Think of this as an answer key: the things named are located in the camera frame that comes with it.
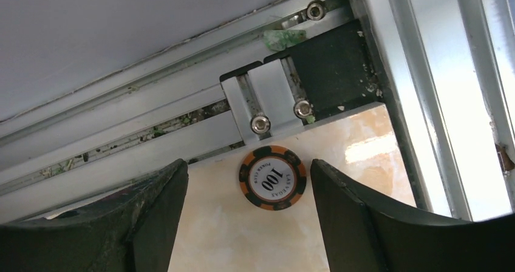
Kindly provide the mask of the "orange black 100 chip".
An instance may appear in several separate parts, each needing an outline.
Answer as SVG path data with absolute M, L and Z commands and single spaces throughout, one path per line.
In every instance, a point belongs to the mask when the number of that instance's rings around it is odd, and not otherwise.
M 291 207 L 307 186 L 307 170 L 302 160 L 290 149 L 277 145 L 249 152 L 237 177 L 245 198 L 269 211 Z

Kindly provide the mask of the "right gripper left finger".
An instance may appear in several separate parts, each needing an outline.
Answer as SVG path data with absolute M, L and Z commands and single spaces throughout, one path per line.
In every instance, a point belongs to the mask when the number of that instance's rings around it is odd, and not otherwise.
M 167 271 L 188 187 L 176 160 L 54 219 L 1 225 L 2 271 Z

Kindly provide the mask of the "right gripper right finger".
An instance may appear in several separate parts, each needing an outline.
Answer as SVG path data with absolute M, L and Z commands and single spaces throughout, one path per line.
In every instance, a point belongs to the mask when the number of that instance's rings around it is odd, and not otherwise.
M 469 222 L 414 208 L 315 159 L 331 271 L 513 271 L 514 215 Z

